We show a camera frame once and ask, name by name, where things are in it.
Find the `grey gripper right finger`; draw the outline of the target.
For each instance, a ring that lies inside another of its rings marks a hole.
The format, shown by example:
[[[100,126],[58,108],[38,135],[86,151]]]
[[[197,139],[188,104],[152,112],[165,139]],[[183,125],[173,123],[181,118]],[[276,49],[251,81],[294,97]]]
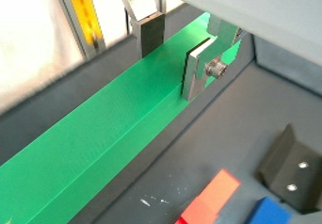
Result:
[[[185,53],[181,96],[187,101],[201,93],[209,77],[224,76],[241,43],[243,30],[215,15],[208,17],[205,32],[209,37]]]

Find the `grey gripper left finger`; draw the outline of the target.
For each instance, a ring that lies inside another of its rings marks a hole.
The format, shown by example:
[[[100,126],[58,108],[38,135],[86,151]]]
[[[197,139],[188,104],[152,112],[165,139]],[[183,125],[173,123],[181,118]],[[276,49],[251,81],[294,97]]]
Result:
[[[164,33],[164,0],[121,0],[137,40],[139,57],[145,57],[161,44]]]

